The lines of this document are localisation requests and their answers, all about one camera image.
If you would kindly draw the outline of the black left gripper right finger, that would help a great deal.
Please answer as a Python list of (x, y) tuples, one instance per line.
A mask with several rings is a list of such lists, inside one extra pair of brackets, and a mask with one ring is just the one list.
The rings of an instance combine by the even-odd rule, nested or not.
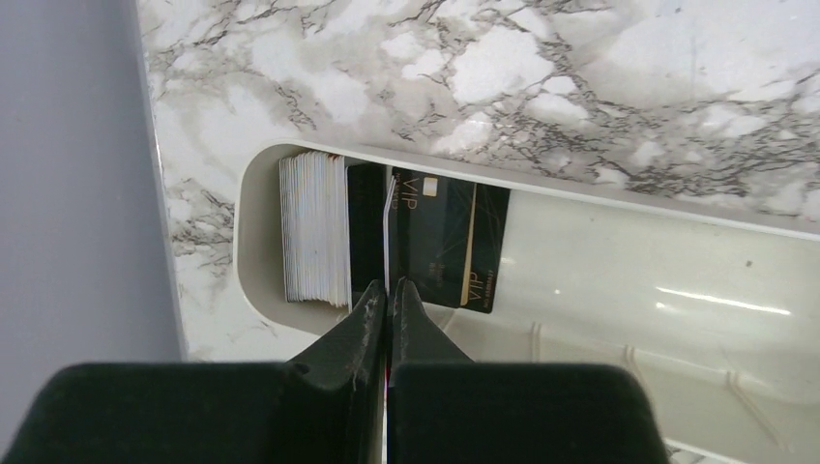
[(391, 293), (391, 463), (664, 463), (649, 399), (620, 367), (476, 362), (425, 313), (415, 284)]

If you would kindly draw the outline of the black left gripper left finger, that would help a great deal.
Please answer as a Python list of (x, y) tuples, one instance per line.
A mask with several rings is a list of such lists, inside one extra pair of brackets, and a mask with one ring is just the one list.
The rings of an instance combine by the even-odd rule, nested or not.
[(377, 463), (384, 285), (286, 362), (82, 363), (54, 374), (7, 463)]

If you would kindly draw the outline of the plain black card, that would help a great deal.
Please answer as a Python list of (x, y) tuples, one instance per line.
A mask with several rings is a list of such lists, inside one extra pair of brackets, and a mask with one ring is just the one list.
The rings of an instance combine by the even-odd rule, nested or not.
[(349, 166), (346, 175), (351, 305), (355, 305), (374, 280), (390, 292), (389, 223), (395, 179), (387, 166), (375, 163)]

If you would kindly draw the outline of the black vip card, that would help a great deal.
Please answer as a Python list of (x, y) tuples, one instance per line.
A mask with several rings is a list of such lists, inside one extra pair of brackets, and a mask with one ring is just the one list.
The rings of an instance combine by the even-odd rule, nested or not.
[(462, 308), (492, 312), (510, 196), (507, 188), (476, 185), (473, 240)]
[(406, 168), (392, 175), (390, 283), (405, 277), (423, 301), (461, 306), (476, 184)]

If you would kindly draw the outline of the white card in tray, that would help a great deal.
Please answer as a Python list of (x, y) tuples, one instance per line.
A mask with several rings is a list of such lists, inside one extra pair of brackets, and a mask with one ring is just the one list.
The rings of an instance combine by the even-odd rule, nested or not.
[(285, 296), (289, 302), (352, 304), (347, 166), (307, 151), (279, 162)]

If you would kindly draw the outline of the white plastic tray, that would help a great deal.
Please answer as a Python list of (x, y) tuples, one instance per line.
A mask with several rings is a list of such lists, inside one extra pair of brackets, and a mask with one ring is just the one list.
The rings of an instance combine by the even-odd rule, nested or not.
[(426, 306), (470, 358), (615, 365), (673, 448), (818, 461), (817, 224), (374, 147), (335, 154), (510, 192), (492, 311)]

